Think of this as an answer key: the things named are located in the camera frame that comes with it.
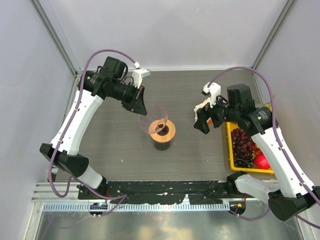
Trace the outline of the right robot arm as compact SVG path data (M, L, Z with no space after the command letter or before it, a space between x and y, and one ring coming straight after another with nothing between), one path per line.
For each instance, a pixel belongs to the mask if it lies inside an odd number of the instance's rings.
M281 221L311 208L320 197L320 188L299 167L280 127L273 128L272 111L266 106L256 107L245 84L229 86L227 99L221 96L217 83L206 83L202 94L208 100L194 109L194 128L208 134L208 120L215 128L224 122L237 123L261 149L278 181L277 185L267 183L240 171L227 177L227 193L232 197L248 194L263 201Z

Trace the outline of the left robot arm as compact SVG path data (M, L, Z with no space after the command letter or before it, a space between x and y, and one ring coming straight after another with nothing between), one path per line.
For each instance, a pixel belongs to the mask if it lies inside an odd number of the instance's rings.
M54 166L86 184L96 199L106 195L106 179L89 165L87 157L79 154L82 138L93 115L106 98L120 101L129 112L147 115L142 81L150 71L145 68L133 70L129 83L124 81L127 72L128 66L111 56L96 71L85 71L82 74L84 81L78 84L74 103L60 130L50 143L42 143L39 149Z

